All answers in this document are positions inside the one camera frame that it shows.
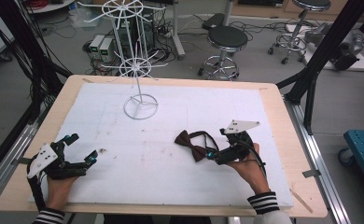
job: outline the black stool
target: black stool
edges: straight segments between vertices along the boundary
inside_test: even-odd
[[[203,63],[199,75],[208,74],[208,79],[216,77],[231,80],[238,77],[239,70],[233,59],[227,57],[227,53],[234,53],[245,48],[248,38],[246,34],[231,26],[217,26],[208,33],[208,42],[220,49],[219,56],[211,56]]]
[[[301,18],[298,22],[298,24],[295,27],[295,30],[293,30],[293,33],[286,33],[279,35],[276,38],[275,43],[272,44],[272,46],[269,48],[268,53],[273,54],[274,47],[283,47],[285,49],[288,49],[287,56],[281,61],[282,64],[286,64],[289,54],[292,51],[303,51],[303,54],[299,58],[299,62],[303,62],[304,55],[306,53],[306,43],[304,40],[300,37],[298,37],[299,31],[301,30],[301,26],[304,22],[304,18],[307,15],[308,10],[311,11],[324,11],[328,10],[330,7],[330,1],[329,0],[292,0],[292,2],[298,6],[304,9],[304,11],[299,15],[299,18]]]

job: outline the gray floor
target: gray floor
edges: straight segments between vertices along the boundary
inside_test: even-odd
[[[39,21],[60,21],[67,16],[65,10],[43,15]],[[197,18],[181,19],[183,27]],[[256,20],[238,18],[235,21],[256,24],[259,26],[275,22],[274,20]],[[90,60],[82,46],[95,34],[107,33],[110,22],[102,21],[101,26],[89,29],[74,30],[68,26],[70,21],[58,23],[57,34],[45,37],[48,45],[60,60],[74,73],[85,74],[90,69]],[[190,28],[200,28],[200,22],[192,22]],[[205,33],[205,30],[185,30],[184,32]],[[277,49],[274,55],[267,54],[269,46],[279,33],[264,30],[253,34],[254,39],[247,47],[234,55],[233,59],[240,66],[240,77],[236,81],[277,83],[290,77],[303,68],[297,62],[298,57],[290,57],[288,64],[280,61],[286,53]],[[182,61],[172,61],[164,68],[152,71],[154,77],[203,79],[197,76],[201,62],[217,52],[207,43],[203,36],[180,36],[187,56]],[[24,110],[30,104],[30,82],[24,76],[16,61],[0,61],[0,144],[16,124]],[[290,87],[281,90],[286,93]],[[323,70],[318,81],[313,115],[313,132],[322,156],[328,166],[330,175],[339,191],[345,209],[352,223],[364,223],[364,176],[357,166],[345,168],[337,160],[337,153],[346,147],[343,133],[350,129],[364,129],[364,72],[336,72]],[[0,212],[0,223],[29,223],[35,213]],[[78,214],[75,223],[94,223],[94,214]],[[243,218],[243,223],[250,223],[252,218]],[[214,220],[223,223],[224,218]],[[324,218],[298,218],[297,223],[334,223],[331,215]]]

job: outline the wooden table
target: wooden table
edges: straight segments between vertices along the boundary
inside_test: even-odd
[[[39,128],[24,157],[32,158],[44,143],[56,138],[63,121],[73,105],[80,87],[84,83],[106,83],[114,77],[72,76],[66,81],[60,95]],[[119,78],[117,83],[131,83],[128,78]],[[187,86],[259,90],[267,118],[272,126],[273,138],[279,150],[281,162],[287,177],[295,206],[286,210],[291,217],[324,217],[328,211],[313,177],[305,178],[302,172],[310,170],[299,137],[293,127],[284,101],[277,87],[269,83],[223,82],[189,79],[141,78],[143,85]],[[0,196],[1,211],[35,211],[34,203],[28,202],[31,194],[26,181],[26,165],[20,164]],[[191,215],[252,217],[253,209],[239,206],[186,206],[186,205],[134,205],[70,203],[65,212],[79,213],[121,213],[151,215]]]

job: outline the brown bow tie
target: brown bow tie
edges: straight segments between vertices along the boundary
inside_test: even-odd
[[[203,158],[205,158],[206,150],[205,150],[204,147],[194,146],[190,142],[190,139],[194,138],[194,137],[197,137],[197,136],[200,136],[200,135],[204,136],[204,141],[206,140],[205,137],[208,136],[213,141],[215,147],[218,149],[217,143],[215,143],[214,138],[211,135],[209,135],[208,133],[204,132],[204,131],[188,134],[188,132],[186,130],[184,130],[175,139],[175,143],[179,144],[180,146],[191,148],[191,153],[193,154],[193,158],[194,158],[194,160],[196,160],[196,162],[202,160]]]

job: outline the gray machine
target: gray machine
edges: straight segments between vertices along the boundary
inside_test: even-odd
[[[308,31],[304,35],[306,43],[313,43],[316,47],[319,46],[322,39],[327,34],[331,24],[322,23],[318,28]],[[362,51],[362,39],[354,36],[352,32],[343,40],[342,44],[335,50],[329,58],[329,61],[338,69],[346,70],[351,65],[359,61],[357,55]]]

